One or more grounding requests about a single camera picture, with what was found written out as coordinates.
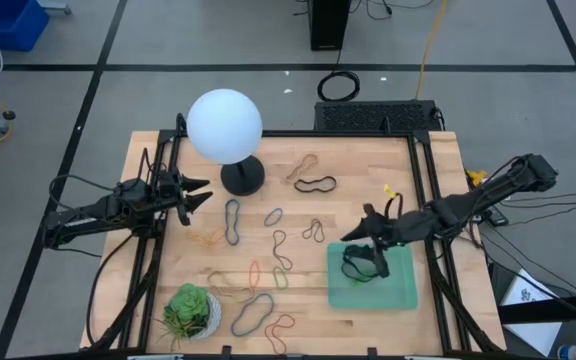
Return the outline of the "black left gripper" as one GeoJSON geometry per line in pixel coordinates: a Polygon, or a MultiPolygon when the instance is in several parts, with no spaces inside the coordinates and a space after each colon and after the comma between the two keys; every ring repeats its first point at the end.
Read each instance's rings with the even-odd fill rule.
{"type": "Polygon", "coordinates": [[[188,213],[193,213],[213,195],[211,191],[185,195],[184,192],[201,189],[209,185],[210,181],[188,178],[181,175],[177,168],[160,171],[156,183],[158,197],[174,203],[179,221],[184,226],[191,224],[188,213]]]}

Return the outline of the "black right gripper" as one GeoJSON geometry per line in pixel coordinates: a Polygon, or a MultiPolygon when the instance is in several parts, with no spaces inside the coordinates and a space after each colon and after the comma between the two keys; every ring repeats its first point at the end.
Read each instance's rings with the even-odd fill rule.
{"type": "Polygon", "coordinates": [[[373,241],[373,263],[380,277],[389,276],[388,264],[383,252],[391,247],[405,246],[423,240],[432,231],[432,214],[427,211],[411,211],[399,218],[389,219],[375,211],[371,204],[364,204],[366,214],[356,229],[342,236],[342,242],[373,241]]]}

